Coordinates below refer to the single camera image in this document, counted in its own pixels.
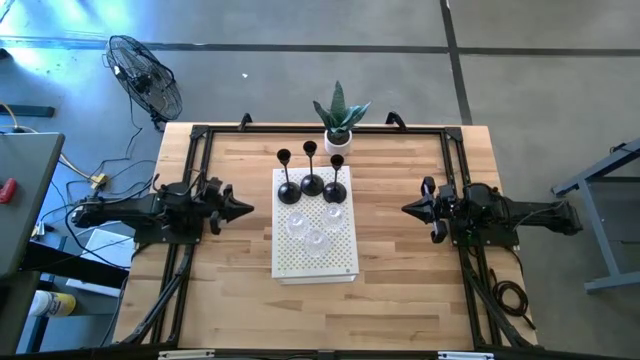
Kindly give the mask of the blue-grey table frame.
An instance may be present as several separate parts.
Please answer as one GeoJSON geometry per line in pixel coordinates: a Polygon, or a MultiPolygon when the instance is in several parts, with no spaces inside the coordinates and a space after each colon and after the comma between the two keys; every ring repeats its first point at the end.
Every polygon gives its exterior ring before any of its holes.
{"type": "Polygon", "coordinates": [[[625,165],[640,160],[640,137],[613,147],[609,155],[551,188],[556,197],[577,190],[591,221],[608,275],[588,281],[588,293],[640,285],[640,270],[621,268],[612,245],[640,245],[640,176],[614,176],[625,165]]]}

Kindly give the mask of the black aluminium table frame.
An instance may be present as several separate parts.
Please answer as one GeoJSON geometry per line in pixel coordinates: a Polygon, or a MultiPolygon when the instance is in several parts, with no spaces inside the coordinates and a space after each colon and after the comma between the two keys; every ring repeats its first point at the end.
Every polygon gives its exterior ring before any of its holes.
{"type": "Polygon", "coordinates": [[[402,208],[426,176],[500,182],[485,126],[365,125],[351,169],[359,272],[343,284],[278,283],[271,275],[272,173],[276,153],[292,166],[321,141],[311,124],[252,123],[214,128],[211,174],[232,184],[254,211],[205,235],[196,247],[182,320],[183,348],[467,350],[473,345],[457,250],[434,244],[429,228],[402,208]]]}

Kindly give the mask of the grey side table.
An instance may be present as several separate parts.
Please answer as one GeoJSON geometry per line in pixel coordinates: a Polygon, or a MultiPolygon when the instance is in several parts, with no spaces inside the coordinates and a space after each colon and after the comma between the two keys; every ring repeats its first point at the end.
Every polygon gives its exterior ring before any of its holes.
{"type": "Polygon", "coordinates": [[[0,135],[0,278],[18,270],[61,154],[60,133],[0,135]]]}

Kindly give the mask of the white paper sheet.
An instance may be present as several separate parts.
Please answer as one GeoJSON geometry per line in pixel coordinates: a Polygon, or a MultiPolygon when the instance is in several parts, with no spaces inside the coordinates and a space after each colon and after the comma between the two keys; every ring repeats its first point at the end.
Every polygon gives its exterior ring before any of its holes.
{"type": "Polygon", "coordinates": [[[93,231],[85,247],[87,251],[82,253],[85,259],[124,269],[131,266],[134,241],[130,236],[97,229],[93,231]]]}

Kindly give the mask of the snake plant in white pot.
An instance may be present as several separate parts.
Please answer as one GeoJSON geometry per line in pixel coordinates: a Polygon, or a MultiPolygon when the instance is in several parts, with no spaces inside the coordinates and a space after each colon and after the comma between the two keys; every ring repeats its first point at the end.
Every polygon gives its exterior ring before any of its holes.
{"type": "Polygon", "coordinates": [[[350,152],[353,130],[363,119],[371,103],[347,106],[343,87],[335,83],[331,104],[328,109],[318,101],[313,101],[314,110],[324,128],[324,147],[329,155],[345,156],[350,152]]]}

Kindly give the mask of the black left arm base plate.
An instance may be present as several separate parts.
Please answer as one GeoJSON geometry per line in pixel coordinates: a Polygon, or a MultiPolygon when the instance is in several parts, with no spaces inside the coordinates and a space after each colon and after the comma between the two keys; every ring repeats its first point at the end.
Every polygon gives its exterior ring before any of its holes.
{"type": "Polygon", "coordinates": [[[135,231],[134,241],[140,244],[196,244],[202,238],[202,226],[187,230],[163,230],[160,226],[142,227],[135,231]]]}

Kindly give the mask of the clear ribbed glass candle holder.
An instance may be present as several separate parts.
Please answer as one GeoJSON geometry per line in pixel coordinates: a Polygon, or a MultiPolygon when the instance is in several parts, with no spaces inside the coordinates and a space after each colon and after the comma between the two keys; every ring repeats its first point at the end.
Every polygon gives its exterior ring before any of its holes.
{"type": "Polygon", "coordinates": [[[329,252],[331,239],[322,231],[312,229],[304,237],[304,248],[308,256],[320,258],[329,252]]]}
{"type": "Polygon", "coordinates": [[[329,230],[337,230],[344,223],[345,213],[340,204],[330,203],[322,213],[323,226],[329,230]]]}
{"type": "Polygon", "coordinates": [[[310,220],[301,212],[292,212],[286,219],[286,230],[292,238],[301,238],[310,229],[310,220]]]}

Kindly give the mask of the white perforated metal shelf riser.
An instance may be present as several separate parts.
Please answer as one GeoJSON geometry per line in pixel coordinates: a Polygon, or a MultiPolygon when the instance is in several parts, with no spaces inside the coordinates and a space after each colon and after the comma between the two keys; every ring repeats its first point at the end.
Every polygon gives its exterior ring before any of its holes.
{"type": "MultiPolygon", "coordinates": [[[[288,170],[290,180],[300,183],[308,174],[306,168],[288,170]]],[[[317,167],[314,173],[324,182],[333,180],[334,170],[330,166],[317,167]]],[[[323,196],[307,196],[293,204],[282,203],[278,198],[278,188],[285,182],[283,169],[275,169],[272,174],[272,262],[271,275],[281,285],[306,285],[352,282],[359,275],[354,201],[352,197],[351,169],[342,167],[338,181],[347,190],[343,203],[345,219],[337,230],[323,226],[322,213],[327,207],[323,196]],[[329,252],[320,258],[308,256],[304,248],[304,237],[292,238],[286,230],[286,219],[292,212],[301,212],[310,220],[310,230],[317,229],[331,239],[329,252]]]]}

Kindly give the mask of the black floor fan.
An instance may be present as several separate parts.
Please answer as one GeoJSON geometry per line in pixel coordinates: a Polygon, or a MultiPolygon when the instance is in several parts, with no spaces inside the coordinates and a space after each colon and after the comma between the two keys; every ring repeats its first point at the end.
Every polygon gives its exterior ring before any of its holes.
{"type": "Polygon", "coordinates": [[[108,67],[128,93],[151,117],[156,131],[175,121],[183,110],[174,72],[141,42],[113,35],[106,43],[108,67]]]}

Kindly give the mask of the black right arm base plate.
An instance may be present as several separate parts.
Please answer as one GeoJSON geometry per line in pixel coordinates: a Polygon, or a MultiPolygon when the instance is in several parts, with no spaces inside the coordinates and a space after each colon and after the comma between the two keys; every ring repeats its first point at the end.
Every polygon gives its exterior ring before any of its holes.
{"type": "Polygon", "coordinates": [[[470,225],[463,220],[451,220],[450,234],[455,246],[513,247],[519,245],[517,233],[499,224],[470,225]]]}

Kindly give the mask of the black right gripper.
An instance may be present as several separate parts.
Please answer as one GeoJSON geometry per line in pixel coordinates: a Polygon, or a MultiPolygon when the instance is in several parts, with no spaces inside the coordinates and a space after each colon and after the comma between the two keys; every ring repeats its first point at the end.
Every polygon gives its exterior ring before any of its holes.
{"type": "Polygon", "coordinates": [[[401,210],[424,223],[448,219],[451,216],[456,203],[456,190],[453,185],[436,187],[434,178],[427,176],[422,181],[422,195],[421,199],[407,204],[407,207],[402,207],[401,210]]]}

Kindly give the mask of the white label strip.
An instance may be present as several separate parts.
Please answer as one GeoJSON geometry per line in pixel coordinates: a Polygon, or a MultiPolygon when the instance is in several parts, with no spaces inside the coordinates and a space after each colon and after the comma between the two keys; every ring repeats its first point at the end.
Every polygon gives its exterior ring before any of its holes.
{"type": "Polygon", "coordinates": [[[439,351],[438,360],[495,360],[493,353],[464,352],[464,351],[439,351]]]}
{"type": "Polygon", "coordinates": [[[161,351],[157,360],[211,360],[215,351],[210,349],[180,349],[161,351]]]}

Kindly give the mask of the black floor bar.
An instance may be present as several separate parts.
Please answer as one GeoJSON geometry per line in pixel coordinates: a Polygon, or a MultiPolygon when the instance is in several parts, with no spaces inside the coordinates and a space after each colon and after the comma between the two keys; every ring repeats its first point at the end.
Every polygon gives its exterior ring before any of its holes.
{"type": "Polygon", "coordinates": [[[52,118],[55,115],[55,108],[50,106],[30,106],[30,105],[7,105],[0,104],[0,115],[15,117],[41,117],[52,118]]]}

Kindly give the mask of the white and yellow bottle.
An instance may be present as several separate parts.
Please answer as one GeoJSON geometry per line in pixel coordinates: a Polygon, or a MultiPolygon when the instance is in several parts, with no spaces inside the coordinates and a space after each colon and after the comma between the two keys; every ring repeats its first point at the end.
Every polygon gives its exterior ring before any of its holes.
{"type": "Polygon", "coordinates": [[[76,298],[73,295],[37,290],[28,315],[34,317],[65,317],[74,311],[75,306],[76,298]]]}

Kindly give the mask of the black desk frame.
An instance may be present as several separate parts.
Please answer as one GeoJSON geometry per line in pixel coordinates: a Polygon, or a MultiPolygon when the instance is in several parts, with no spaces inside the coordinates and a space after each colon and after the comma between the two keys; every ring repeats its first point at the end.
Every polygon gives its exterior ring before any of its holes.
{"type": "Polygon", "coordinates": [[[26,241],[0,249],[0,356],[14,355],[42,273],[118,287],[127,269],[26,241]]]}

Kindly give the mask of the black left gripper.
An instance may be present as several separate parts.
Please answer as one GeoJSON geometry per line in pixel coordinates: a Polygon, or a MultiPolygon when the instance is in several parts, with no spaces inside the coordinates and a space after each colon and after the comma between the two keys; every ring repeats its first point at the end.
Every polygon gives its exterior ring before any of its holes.
{"type": "Polygon", "coordinates": [[[214,212],[218,212],[220,215],[225,214],[224,220],[230,223],[254,211],[253,205],[235,198],[232,185],[225,186],[223,197],[222,185],[223,182],[218,177],[212,177],[206,182],[202,193],[203,215],[212,215],[214,212]]]}

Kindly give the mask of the black metal candlestick holder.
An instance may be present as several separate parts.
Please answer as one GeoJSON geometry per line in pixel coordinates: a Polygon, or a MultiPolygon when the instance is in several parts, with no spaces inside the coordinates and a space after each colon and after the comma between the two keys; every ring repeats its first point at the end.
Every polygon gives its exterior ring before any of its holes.
{"type": "Polygon", "coordinates": [[[317,150],[317,143],[309,140],[303,144],[303,150],[309,159],[309,173],[301,181],[301,191],[307,196],[317,196],[324,189],[324,181],[314,173],[313,157],[317,150]]]}
{"type": "Polygon", "coordinates": [[[276,156],[283,166],[285,174],[285,182],[278,188],[278,198],[284,204],[293,205],[300,200],[302,192],[299,184],[290,180],[288,165],[291,160],[291,152],[289,149],[282,148],[276,156]]]}
{"type": "Polygon", "coordinates": [[[323,189],[324,200],[328,203],[343,203],[346,199],[347,191],[342,183],[338,181],[338,172],[344,164],[344,157],[339,154],[330,158],[331,166],[334,170],[334,177],[323,189]]]}

